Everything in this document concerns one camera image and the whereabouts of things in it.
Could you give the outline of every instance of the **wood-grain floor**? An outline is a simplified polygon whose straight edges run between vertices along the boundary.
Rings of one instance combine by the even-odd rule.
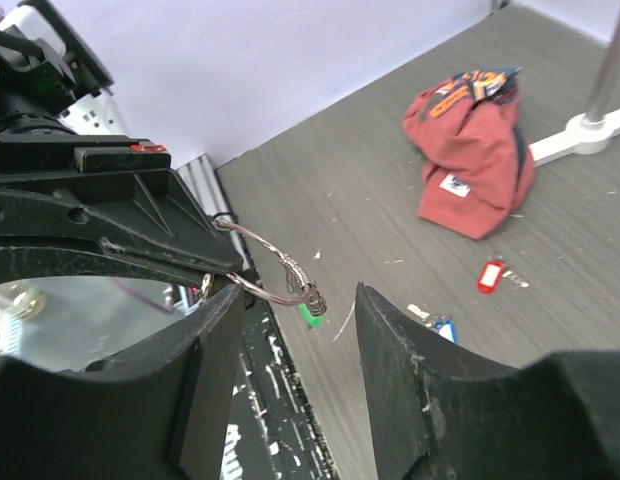
[[[507,7],[221,168],[240,221],[303,262],[330,304],[312,331],[297,310],[276,313],[343,479],[376,478],[354,319],[344,328],[359,281],[404,310],[452,314],[461,344],[511,365],[620,348],[620,138],[605,153],[541,167],[518,216],[473,242],[417,218],[422,159],[400,127],[413,97],[449,75],[518,65],[521,125],[539,140],[581,112],[602,55]],[[267,287],[285,292],[276,259],[250,247]],[[494,255],[530,286],[479,294]]]

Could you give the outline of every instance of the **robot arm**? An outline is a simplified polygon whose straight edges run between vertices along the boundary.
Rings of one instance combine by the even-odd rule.
[[[0,478],[219,478],[245,302],[221,280],[243,258],[166,149],[124,134],[111,85],[47,0],[1,21],[0,284],[219,274],[218,293],[82,372],[0,356]]]
[[[43,40],[63,58],[67,53],[66,43],[47,20],[46,17],[50,18],[51,15],[54,17],[58,15],[58,12],[47,2],[25,2],[5,16],[0,9],[0,30],[21,32],[30,40]],[[56,22],[53,19],[53,22],[58,24],[61,21],[65,24],[61,16],[59,19]],[[63,30],[72,31],[67,24]],[[85,48],[83,42],[80,41],[78,44]],[[93,85],[89,93],[77,98],[59,115],[59,120],[80,135],[129,135],[130,131],[110,90],[113,84],[110,74],[97,61],[92,62],[91,65],[101,71],[96,78],[102,79],[102,82],[99,85]]]

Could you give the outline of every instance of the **red key tag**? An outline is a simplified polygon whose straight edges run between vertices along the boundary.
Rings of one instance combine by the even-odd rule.
[[[477,287],[481,293],[492,293],[499,285],[499,280],[503,276],[506,265],[499,260],[491,260],[483,267],[483,271],[479,276]]]

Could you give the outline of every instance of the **metal keyring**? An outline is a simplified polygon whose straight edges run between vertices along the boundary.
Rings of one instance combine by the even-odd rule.
[[[207,300],[212,290],[212,282],[214,281],[214,275],[212,273],[206,273],[201,281],[201,298]]]
[[[299,295],[291,296],[291,297],[282,297],[280,295],[275,295],[274,293],[267,292],[266,290],[258,287],[254,283],[246,280],[241,275],[237,273],[228,273],[226,276],[232,280],[234,283],[241,285],[248,292],[252,293],[256,297],[259,297],[268,302],[277,303],[279,305],[284,305],[287,307],[293,307],[301,304],[308,304],[312,302],[316,298],[321,298],[317,288],[313,282],[310,281],[306,272],[301,268],[301,266],[291,257],[283,253],[277,247],[272,245],[266,239],[262,238],[260,235],[248,230],[241,225],[238,225],[233,222],[229,222],[227,220],[221,220],[219,218],[213,221],[214,225],[220,231],[235,231],[244,235],[246,237],[250,237],[253,240],[261,243],[265,248],[274,253],[279,262],[283,265],[289,275],[291,275],[294,281],[297,283],[299,287],[300,293]]]

